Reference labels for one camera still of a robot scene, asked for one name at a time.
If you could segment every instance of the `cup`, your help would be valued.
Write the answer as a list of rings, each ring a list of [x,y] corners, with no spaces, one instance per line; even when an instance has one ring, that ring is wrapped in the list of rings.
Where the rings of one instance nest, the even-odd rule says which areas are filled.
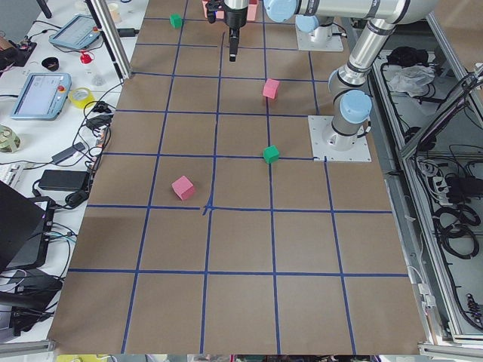
[[[59,69],[59,60],[56,57],[45,58],[42,61],[42,65],[44,68],[47,68],[51,72],[55,72]]]
[[[110,2],[107,7],[109,8],[109,12],[111,13],[111,18],[114,23],[121,22],[121,14],[119,13],[119,4],[115,2]]]

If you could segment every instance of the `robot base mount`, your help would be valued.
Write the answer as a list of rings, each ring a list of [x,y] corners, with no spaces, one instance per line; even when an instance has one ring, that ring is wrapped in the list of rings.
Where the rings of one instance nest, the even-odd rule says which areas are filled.
[[[368,142],[365,137],[355,138],[354,146],[347,151],[337,151],[323,138],[324,129],[331,124],[332,116],[310,115],[309,130],[314,161],[371,162]]]

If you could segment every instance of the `pink cube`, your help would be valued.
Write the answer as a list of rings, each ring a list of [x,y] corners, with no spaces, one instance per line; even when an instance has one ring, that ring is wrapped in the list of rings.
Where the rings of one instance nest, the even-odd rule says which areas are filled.
[[[274,100],[277,97],[277,90],[279,85],[280,81],[268,78],[266,80],[265,86],[263,87],[263,95]]]
[[[186,176],[181,176],[179,179],[174,181],[171,186],[173,186],[173,190],[176,195],[178,195],[178,197],[183,201],[188,200],[195,194],[195,186]]]

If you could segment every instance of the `white desk surface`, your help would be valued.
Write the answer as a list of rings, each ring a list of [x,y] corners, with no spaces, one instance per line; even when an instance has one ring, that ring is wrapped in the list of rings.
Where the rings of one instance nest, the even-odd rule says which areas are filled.
[[[73,18],[75,15],[74,0],[50,0],[48,6],[53,14],[51,19],[46,19],[41,13],[38,20],[48,21],[58,26],[62,26]],[[139,29],[143,21],[143,16],[149,0],[136,0],[128,3],[119,2],[119,10],[122,21],[117,23],[119,28],[135,28]],[[35,23],[29,31],[28,35],[41,32],[43,29],[49,29],[50,26],[43,23]],[[38,43],[37,48],[33,51],[26,66],[14,67],[9,70],[2,77],[0,77],[0,94],[19,94],[25,83],[27,76],[32,72],[47,72],[41,65],[41,62],[46,57],[57,57],[60,61],[60,68],[58,72],[66,72],[72,76],[72,88],[88,87],[93,91],[96,100],[100,99],[103,93],[111,87],[119,83],[118,76],[115,73],[114,67],[106,50],[106,46],[93,51],[96,57],[97,67],[100,69],[106,83],[100,87],[95,87],[92,84],[86,83],[85,73],[79,60],[79,53],[63,53],[52,46],[48,42],[48,36],[53,32],[37,35],[33,41]],[[122,44],[125,52],[130,59],[134,52],[137,37],[122,38]],[[92,47],[95,48],[100,44],[96,41]],[[122,87],[119,86],[115,90],[109,92],[103,100],[115,106]],[[70,101],[66,101],[62,112],[53,121],[38,121],[38,120],[13,120],[10,118],[11,110],[15,103],[14,98],[0,98],[0,124],[12,128],[20,138],[20,148],[17,152],[12,154],[1,153],[0,163],[15,162],[20,160],[34,161],[38,163],[51,161],[51,156],[63,151],[72,145],[73,137],[78,130],[79,125],[83,121],[82,110],[74,107]],[[90,146],[93,146],[95,139],[89,130],[84,129],[81,135],[88,141]],[[73,164],[80,158],[76,155],[62,164]],[[48,165],[47,167],[39,168],[37,170],[25,170],[21,175],[21,179],[15,186],[15,189],[26,197],[32,197],[32,184],[40,178],[44,169],[68,169],[68,170],[85,170],[84,160],[80,160],[77,165],[72,167],[57,167]],[[63,204],[63,200],[68,195],[68,192],[42,192],[43,195],[49,196],[55,201]],[[59,210],[55,213],[54,221],[60,224],[69,226],[74,231],[78,231],[82,223],[82,217],[87,203],[74,210]],[[47,274],[59,275],[68,259],[68,247],[65,241],[54,242],[49,245],[47,260],[40,268]],[[58,293],[52,303],[59,299]],[[44,322],[37,323],[28,333],[22,333],[21,336],[12,339],[10,342],[34,342],[47,338],[48,331],[52,324],[52,319],[49,318]]]

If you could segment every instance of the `plastic bag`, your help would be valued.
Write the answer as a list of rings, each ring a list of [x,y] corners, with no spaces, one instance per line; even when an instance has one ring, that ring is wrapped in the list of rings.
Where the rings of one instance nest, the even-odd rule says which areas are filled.
[[[427,85],[435,78],[435,71],[428,66],[410,66],[399,70],[389,81],[389,89],[393,92],[405,92],[411,97],[423,96],[427,93]]]

